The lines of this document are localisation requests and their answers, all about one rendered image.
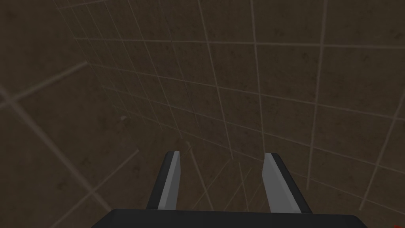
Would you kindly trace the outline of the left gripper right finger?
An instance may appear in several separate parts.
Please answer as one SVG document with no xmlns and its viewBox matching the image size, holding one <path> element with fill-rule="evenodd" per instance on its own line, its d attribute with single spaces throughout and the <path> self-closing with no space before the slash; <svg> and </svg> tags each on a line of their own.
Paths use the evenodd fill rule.
<svg viewBox="0 0 405 228">
<path fill-rule="evenodd" d="M 265 154 L 262 180 L 272 213 L 312 213 L 279 154 Z"/>
</svg>

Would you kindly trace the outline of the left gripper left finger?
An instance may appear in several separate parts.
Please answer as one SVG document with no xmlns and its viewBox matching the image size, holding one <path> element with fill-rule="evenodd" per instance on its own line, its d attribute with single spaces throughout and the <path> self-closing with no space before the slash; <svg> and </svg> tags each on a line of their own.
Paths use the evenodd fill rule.
<svg viewBox="0 0 405 228">
<path fill-rule="evenodd" d="M 176 210 L 180 184 L 180 152 L 168 151 L 161 164 L 146 209 Z"/>
</svg>

